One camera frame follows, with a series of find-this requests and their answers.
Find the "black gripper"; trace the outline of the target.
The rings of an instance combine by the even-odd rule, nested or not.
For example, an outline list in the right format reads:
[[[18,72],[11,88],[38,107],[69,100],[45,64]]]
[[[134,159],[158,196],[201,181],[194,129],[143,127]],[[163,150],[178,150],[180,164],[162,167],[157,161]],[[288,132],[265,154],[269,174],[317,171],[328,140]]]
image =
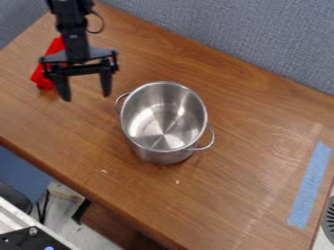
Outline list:
[[[66,102],[73,100],[69,77],[98,74],[103,96],[113,93],[113,74],[119,70],[118,51],[91,46],[83,28],[61,29],[49,53],[39,59],[43,77],[54,81]]]

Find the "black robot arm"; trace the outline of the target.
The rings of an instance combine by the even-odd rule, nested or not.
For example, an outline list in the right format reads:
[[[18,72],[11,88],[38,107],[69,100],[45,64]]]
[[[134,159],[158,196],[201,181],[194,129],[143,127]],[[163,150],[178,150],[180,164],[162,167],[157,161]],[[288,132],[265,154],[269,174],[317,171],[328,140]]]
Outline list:
[[[102,16],[94,11],[93,0],[47,0],[50,12],[57,17],[57,29],[65,48],[39,59],[43,75],[54,82],[66,102],[73,100],[70,77],[98,74],[102,94],[113,93],[113,75],[119,70],[118,51],[90,45],[87,15]]]

